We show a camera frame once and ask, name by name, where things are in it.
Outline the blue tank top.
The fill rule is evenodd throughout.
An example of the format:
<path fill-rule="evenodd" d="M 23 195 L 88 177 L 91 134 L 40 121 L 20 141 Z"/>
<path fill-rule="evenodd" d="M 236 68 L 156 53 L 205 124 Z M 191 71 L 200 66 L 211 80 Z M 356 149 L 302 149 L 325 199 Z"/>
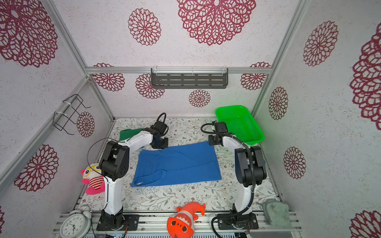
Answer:
<path fill-rule="evenodd" d="M 131 187 L 164 186 L 221 180 L 213 146 L 201 142 L 162 150 L 142 150 Z"/>

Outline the green tank top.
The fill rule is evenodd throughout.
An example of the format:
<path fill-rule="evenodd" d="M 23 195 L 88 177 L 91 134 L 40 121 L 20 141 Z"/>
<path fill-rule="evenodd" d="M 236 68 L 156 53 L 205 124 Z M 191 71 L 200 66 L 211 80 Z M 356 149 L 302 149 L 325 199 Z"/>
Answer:
<path fill-rule="evenodd" d="M 119 141 L 127 140 L 137 134 L 139 134 L 142 129 L 124 129 L 119 132 Z"/>

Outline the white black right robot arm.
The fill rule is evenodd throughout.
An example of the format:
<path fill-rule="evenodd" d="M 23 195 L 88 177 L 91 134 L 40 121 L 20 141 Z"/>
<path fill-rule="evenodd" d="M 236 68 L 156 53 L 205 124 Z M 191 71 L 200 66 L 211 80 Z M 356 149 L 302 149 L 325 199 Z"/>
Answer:
<path fill-rule="evenodd" d="M 266 163 L 261 148 L 248 146 L 231 133 L 208 136 L 210 146 L 221 145 L 234 153 L 235 173 L 239 183 L 238 195 L 233 204 L 232 216 L 247 215 L 252 212 L 256 186 L 267 178 Z"/>

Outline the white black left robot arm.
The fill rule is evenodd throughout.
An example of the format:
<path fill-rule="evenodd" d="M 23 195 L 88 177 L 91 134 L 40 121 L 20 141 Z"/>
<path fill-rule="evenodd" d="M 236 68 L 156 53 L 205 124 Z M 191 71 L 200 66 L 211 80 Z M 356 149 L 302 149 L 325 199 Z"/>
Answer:
<path fill-rule="evenodd" d="M 168 147 L 165 137 L 168 127 L 145 128 L 138 134 L 123 141 L 107 142 L 100 160 L 101 175 L 105 182 L 105 205 L 101 211 L 101 221 L 114 229 L 123 225 L 123 205 L 121 200 L 122 180 L 129 169 L 130 155 L 140 148 L 150 145 L 153 149 Z"/>

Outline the bright green plastic basket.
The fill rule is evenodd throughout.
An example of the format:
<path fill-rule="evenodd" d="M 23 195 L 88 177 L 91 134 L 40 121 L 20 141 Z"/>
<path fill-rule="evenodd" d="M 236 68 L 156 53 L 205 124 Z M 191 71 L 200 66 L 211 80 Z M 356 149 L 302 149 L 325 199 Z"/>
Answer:
<path fill-rule="evenodd" d="M 224 122 L 228 131 L 235 134 L 242 142 L 253 146 L 265 140 L 265 134 L 246 107 L 240 105 L 220 107 L 216 109 L 215 114 L 218 122 Z"/>

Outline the pink striped plush toy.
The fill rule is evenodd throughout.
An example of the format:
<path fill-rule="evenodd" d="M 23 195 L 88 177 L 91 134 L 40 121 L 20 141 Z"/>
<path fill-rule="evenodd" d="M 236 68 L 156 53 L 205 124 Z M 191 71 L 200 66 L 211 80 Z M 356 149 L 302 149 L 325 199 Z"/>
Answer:
<path fill-rule="evenodd" d="M 82 183 L 88 185 L 85 193 L 87 195 L 97 195 L 105 192 L 105 182 L 101 175 L 99 163 L 90 164 L 86 169 L 81 170 Z"/>

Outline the red fish plush toy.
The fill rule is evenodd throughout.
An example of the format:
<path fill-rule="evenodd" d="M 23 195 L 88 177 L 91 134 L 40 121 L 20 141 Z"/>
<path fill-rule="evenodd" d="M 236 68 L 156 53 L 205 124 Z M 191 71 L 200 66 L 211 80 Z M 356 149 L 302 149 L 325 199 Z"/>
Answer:
<path fill-rule="evenodd" d="M 184 207 L 177 207 L 177 213 L 167 220 L 167 232 L 172 238 L 191 238 L 194 235 L 193 222 L 198 220 L 197 212 L 205 215 L 206 205 L 191 202 Z"/>

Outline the light green folded cloth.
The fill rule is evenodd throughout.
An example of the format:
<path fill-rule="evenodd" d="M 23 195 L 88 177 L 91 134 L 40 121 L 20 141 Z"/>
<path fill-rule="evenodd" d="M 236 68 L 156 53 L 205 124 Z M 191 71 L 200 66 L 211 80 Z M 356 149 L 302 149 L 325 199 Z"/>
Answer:
<path fill-rule="evenodd" d="M 288 204 L 277 200 L 267 200 L 262 204 L 262 209 L 268 224 L 275 227 L 292 227 Z"/>

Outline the white alarm clock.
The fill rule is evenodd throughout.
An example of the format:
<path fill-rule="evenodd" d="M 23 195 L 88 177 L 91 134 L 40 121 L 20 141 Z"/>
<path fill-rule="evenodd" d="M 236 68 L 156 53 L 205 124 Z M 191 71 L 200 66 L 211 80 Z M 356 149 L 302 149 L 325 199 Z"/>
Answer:
<path fill-rule="evenodd" d="M 60 227 L 61 238 L 83 238 L 91 226 L 90 210 L 73 210 Z"/>

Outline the dark grey wall shelf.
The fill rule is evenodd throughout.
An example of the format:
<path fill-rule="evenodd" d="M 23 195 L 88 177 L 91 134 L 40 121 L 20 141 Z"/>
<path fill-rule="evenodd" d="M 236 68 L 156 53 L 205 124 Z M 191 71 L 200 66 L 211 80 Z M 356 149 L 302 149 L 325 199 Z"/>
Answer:
<path fill-rule="evenodd" d="M 152 68 L 151 85 L 154 89 L 225 89 L 229 71 L 216 70 L 170 70 Z"/>

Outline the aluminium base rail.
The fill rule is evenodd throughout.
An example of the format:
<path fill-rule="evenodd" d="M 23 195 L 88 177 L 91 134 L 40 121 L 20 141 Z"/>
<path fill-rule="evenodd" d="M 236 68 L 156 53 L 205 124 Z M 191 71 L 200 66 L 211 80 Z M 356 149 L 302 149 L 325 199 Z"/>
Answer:
<path fill-rule="evenodd" d="M 295 212 L 289 212 L 291 219 L 291 227 L 276 227 L 270 225 L 262 211 L 254 211 L 251 215 L 252 220 L 243 222 L 242 225 L 228 225 L 224 221 L 215 220 L 214 223 L 211 223 L 212 219 L 218 214 L 222 214 L 222 211 L 212 212 L 206 211 L 205 215 L 197 213 L 198 220 L 194 224 L 195 237 L 214 237 L 214 230 L 221 236 L 227 237 L 229 235 L 234 235 L 237 233 L 244 233 L 246 231 L 250 232 L 250 235 L 253 233 L 290 233 L 292 237 L 300 237 L 300 232 L 302 232 L 302 227 L 300 225 L 299 219 Z M 131 238 L 146 238 L 153 237 L 158 235 L 160 238 L 169 237 L 167 231 L 167 221 L 170 216 L 175 214 L 174 211 L 170 212 L 125 212 L 126 216 L 125 221 L 129 224 L 128 229 L 122 228 L 120 230 L 101 230 L 98 229 L 100 225 L 100 216 L 99 211 L 92 213 L 92 225 L 90 231 L 87 233 L 89 237 L 93 237 L 94 234 L 104 237 L 105 234 L 114 237 L 121 237 L 124 233 L 127 234 L 127 237 Z"/>

